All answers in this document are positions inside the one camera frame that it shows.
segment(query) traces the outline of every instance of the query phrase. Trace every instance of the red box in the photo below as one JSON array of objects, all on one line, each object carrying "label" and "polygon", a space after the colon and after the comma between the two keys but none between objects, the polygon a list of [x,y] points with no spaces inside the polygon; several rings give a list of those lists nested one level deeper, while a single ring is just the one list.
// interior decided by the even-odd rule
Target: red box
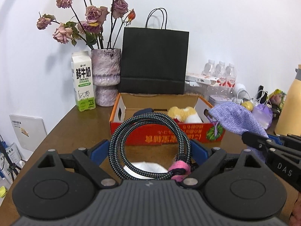
[{"label": "red box", "polygon": [[[183,124],[179,127],[190,139],[196,139],[201,143],[218,142],[222,140],[225,130],[218,125],[218,134],[214,136],[214,125],[205,116],[205,112],[212,108],[202,97],[196,95],[136,95],[119,93],[110,117],[111,134],[117,127],[139,110],[152,108],[155,112],[167,114],[173,106],[178,108],[193,107],[203,123]],[[161,145],[165,143],[177,143],[175,135],[167,127],[157,124],[149,124],[135,129],[127,138],[127,145]]]}]

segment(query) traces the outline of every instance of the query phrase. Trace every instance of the milk carton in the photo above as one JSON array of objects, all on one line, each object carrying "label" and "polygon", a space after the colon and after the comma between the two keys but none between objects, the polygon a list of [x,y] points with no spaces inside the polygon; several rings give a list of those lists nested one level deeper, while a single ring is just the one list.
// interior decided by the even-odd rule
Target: milk carton
[{"label": "milk carton", "polygon": [[71,70],[77,108],[79,111],[94,109],[92,62],[88,51],[72,53]]}]

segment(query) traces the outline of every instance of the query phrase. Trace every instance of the vase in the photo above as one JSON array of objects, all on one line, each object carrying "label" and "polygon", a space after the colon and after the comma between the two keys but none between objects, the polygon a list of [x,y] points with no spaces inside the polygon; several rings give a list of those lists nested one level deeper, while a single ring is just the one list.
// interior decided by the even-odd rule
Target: vase
[{"label": "vase", "polygon": [[95,103],[100,106],[113,106],[120,82],[121,49],[91,50]]}]

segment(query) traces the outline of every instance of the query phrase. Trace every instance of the brown tabletop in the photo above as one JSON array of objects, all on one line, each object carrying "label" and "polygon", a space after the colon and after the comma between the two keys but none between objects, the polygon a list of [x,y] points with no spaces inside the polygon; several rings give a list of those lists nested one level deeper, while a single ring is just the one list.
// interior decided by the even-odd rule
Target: brown tabletop
[{"label": "brown tabletop", "polygon": [[[79,147],[91,148],[103,139],[110,138],[109,117],[112,108],[96,107],[96,109],[79,112],[74,107],[49,133],[45,140],[32,154],[26,165],[17,176],[15,182],[8,191],[0,207],[1,226],[9,226],[19,218],[19,214],[12,201],[11,192],[21,177],[48,149],[56,149],[58,153],[71,153]],[[229,153],[240,153],[246,146],[242,143],[241,137],[226,132],[221,143],[210,143],[208,147],[221,146]],[[156,162],[166,169],[170,167],[174,156],[178,152],[177,144],[162,146],[127,146],[126,155],[129,161]],[[109,175],[119,181],[109,165],[108,158],[102,163],[101,168]],[[298,192],[283,181],[287,189],[287,202],[279,216],[282,220],[288,221],[293,205],[297,199]]]}]

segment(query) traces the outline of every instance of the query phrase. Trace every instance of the metal bolt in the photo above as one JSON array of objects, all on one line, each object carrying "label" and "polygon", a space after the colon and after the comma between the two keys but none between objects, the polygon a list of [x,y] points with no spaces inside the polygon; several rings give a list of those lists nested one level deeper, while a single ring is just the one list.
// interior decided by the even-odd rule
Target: metal bolt
[{"label": "metal bolt", "polygon": [[103,186],[113,186],[116,184],[116,181],[112,178],[106,178],[106,179],[103,179],[100,183]]},{"label": "metal bolt", "polygon": [[184,179],[183,184],[187,185],[187,186],[194,186],[198,184],[198,180],[193,178],[193,177],[188,177],[186,179]]}]

